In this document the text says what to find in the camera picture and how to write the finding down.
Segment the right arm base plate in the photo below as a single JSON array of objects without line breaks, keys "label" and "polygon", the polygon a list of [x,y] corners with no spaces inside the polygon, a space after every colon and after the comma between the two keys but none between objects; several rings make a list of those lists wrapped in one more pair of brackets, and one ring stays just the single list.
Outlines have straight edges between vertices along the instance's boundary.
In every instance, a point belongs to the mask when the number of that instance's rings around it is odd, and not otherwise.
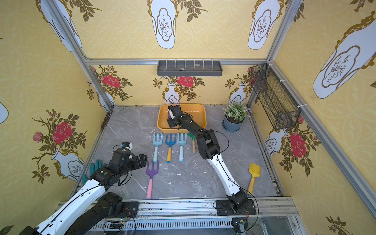
[{"label": "right arm base plate", "polygon": [[229,200],[216,200],[213,204],[214,208],[216,209],[216,213],[219,216],[230,216],[230,215],[256,215],[257,210],[254,205],[254,201],[249,199],[248,202],[245,204],[243,209],[238,210],[235,212]]}]

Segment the orange plastic storage tray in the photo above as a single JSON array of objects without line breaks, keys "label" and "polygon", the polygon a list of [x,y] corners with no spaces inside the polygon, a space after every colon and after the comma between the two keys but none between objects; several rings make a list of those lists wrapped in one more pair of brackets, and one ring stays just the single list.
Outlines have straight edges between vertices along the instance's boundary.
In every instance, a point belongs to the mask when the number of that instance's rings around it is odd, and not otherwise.
[{"label": "orange plastic storage tray", "polygon": [[[162,133],[188,133],[186,129],[178,130],[178,127],[170,128],[167,119],[169,118],[168,107],[170,104],[163,105],[159,110],[157,127]],[[180,104],[181,110],[184,113],[188,113],[192,116],[192,119],[201,127],[206,128],[207,117],[206,110],[203,105],[200,104]]]}]

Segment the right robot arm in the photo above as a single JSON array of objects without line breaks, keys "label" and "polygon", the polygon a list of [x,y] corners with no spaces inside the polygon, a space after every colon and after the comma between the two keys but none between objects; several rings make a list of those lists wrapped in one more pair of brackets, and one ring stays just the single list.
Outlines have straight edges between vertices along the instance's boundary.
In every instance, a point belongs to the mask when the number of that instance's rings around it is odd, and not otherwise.
[{"label": "right robot arm", "polygon": [[225,188],[231,210],[233,212],[243,211],[248,204],[247,194],[235,181],[224,163],[215,132],[212,129],[207,130],[197,124],[189,114],[181,110],[180,105],[170,105],[168,112],[170,118],[167,119],[167,123],[170,128],[177,126],[178,128],[188,130],[195,136],[201,157],[207,160],[214,168]]}]

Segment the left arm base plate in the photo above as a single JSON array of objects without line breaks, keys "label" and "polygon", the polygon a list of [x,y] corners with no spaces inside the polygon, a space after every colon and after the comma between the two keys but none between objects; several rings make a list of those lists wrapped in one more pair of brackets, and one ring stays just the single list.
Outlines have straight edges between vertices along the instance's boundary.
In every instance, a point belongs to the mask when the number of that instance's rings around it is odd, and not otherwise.
[{"label": "left arm base plate", "polygon": [[136,218],[139,209],[138,201],[123,201],[118,217]]}]

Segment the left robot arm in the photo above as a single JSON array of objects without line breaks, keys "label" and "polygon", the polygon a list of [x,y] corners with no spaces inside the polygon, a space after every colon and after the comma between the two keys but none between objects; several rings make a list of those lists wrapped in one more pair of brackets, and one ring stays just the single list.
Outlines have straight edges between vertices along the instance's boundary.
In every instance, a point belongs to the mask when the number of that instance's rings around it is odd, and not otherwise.
[{"label": "left robot arm", "polygon": [[84,235],[105,217],[120,213],[122,197],[108,192],[109,188],[128,172],[146,166],[146,155],[135,155],[131,147],[117,149],[109,164],[97,169],[67,203],[35,228],[27,226],[20,234]]}]

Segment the green rake wooden handle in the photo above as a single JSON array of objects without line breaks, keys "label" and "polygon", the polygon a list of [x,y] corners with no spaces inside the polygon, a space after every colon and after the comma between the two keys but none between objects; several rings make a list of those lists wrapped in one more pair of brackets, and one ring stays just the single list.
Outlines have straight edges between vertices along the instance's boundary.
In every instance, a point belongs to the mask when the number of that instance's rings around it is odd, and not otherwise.
[{"label": "green rake wooden handle", "polygon": [[195,153],[196,152],[195,136],[191,132],[188,133],[188,136],[191,137],[191,139],[192,139],[192,151],[193,151],[193,153]]}]

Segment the dark blue rake yellow handle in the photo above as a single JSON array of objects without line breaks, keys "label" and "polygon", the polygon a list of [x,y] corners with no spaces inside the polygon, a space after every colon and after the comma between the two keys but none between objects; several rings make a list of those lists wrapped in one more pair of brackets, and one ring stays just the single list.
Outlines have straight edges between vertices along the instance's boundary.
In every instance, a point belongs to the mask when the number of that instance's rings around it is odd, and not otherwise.
[{"label": "dark blue rake yellow handle", "polygon": [[176,134],[168,134],[166,136],[166,139],[165,139],[165,143],[168,145],[168,152],[167,152],[167,158],[166,158],[166,161],[168,163],[171,163],[171,159],[172,159],[172,146],[174,144],[176,144],[176,138],[177,138]]}]

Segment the light blue hand rake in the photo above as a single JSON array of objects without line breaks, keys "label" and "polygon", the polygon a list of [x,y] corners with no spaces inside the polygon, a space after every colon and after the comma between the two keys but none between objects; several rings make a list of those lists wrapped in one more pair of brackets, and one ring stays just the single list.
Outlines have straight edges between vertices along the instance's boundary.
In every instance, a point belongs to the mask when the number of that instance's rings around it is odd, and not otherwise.
[{"label": "light blue hand rake", "polygon": [[153,134],[153,146],[155,146],[154,154],[153,154],[153,162],[156,163],[158,160],[158,147],[163,142],[163,134],[162,133],[154,133]]}]

